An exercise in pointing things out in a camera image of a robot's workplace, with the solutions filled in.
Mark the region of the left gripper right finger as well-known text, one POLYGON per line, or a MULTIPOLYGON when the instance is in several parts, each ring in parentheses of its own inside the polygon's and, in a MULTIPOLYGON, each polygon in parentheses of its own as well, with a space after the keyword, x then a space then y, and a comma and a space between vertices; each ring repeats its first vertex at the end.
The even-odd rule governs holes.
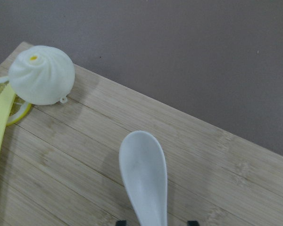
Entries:
POLYGON ((187 221, 187 226, 198 226, 198 222, 196 220, 187 221))

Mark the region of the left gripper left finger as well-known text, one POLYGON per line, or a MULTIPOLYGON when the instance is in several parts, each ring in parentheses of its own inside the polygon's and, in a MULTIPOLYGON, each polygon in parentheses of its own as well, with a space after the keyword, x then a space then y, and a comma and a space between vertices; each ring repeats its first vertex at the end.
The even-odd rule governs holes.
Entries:
POLYGON ((127 221, 126 220, 118 220, 116 222, 116 226, 127 226, 127 221))

